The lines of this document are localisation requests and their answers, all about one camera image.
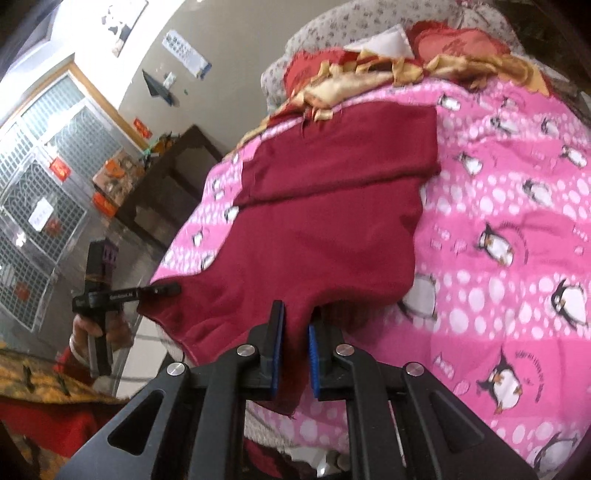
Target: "maroon fabric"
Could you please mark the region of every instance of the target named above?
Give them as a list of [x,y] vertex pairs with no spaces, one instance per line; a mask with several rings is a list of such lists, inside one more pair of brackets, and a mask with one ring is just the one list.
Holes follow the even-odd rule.
[[213,264],[175,278],[180,296],[142,301],[138,312],[204,364],[243,343],[267,321],[273,300],[283,300],[283,368],[272,407],[290,414],[308,378],[313,308],[391,304],[412,286],[418,191],[438,172],[434,107],[368,102],[297,125],[244,164],[241,210]]

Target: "white paper notice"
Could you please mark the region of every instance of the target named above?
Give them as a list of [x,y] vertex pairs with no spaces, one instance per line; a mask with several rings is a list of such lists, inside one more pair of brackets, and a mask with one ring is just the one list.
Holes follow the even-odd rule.
[[33,213],[29,217],[29,223],[35,229],[36,232],[40,232],[45,227],[47,221],[53,214],[53,207],[46,198],[42,198],[37,203],[37,206],[33,210]]
[[212,64],[204,59],[176,30],[171,30],[164,36],[162,45],[185,65],[191,74],[202,80],[212,67]]

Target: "wooden table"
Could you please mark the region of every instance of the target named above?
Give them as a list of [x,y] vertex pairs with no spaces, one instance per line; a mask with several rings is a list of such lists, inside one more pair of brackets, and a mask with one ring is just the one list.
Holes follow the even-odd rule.
[[205,148],[210,155],[220,162],[223,155],[203,135],[197,125],[192,125],[146,172],[145,177],[135,186],[127,196],[123,205],[119,207],[115,217],[127,228],[133,231],[143,241],[166,252],[168,246],[154,237],[145,228],[136,223],[137,207],[147,207],[154,210],[164,220],[171,223],[177,230],[183,226],[185,220],[179,220],[158,201],[155,194],[166,177],[173,179],[179,187],[195,199],[196,205],[201,201],[203,192],[187,181],[177,169],[177,159],[181,153],[189,148]]

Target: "wall switch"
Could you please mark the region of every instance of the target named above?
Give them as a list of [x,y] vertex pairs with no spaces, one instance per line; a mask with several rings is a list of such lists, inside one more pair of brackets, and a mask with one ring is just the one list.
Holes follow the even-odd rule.
[[176,79],[177,76],[173,72],[170,72],[168,75],[166,75],[166,78],[164,79],[164,88],[170,90],[170,87],[172,87]]

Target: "red paper sign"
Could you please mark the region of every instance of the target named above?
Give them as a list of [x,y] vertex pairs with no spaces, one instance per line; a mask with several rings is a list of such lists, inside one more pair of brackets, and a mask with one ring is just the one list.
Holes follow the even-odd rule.
[[72,169],[68,167],[60,157],[56,157],[53,162],[51,162],[49,169],[55,173],[56,177],[61,181],[66,181],[70,176],[70,173],[72,173]]
[[139,118],[136,118],[134,120],[134,127],[139,132],[139,134],[146,140],[152,138],[152,132],[148,127],[144,125],[144,123]]

